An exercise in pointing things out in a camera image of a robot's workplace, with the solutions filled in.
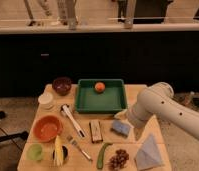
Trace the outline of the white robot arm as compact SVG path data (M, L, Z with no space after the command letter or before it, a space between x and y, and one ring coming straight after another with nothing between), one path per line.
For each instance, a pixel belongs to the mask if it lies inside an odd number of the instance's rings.
M136 129L145 127L153 114L175 124L199 140L199 112L173 100L174 90L166 82L158 82L141 90L136 102L118 112L117 119L127 119Z

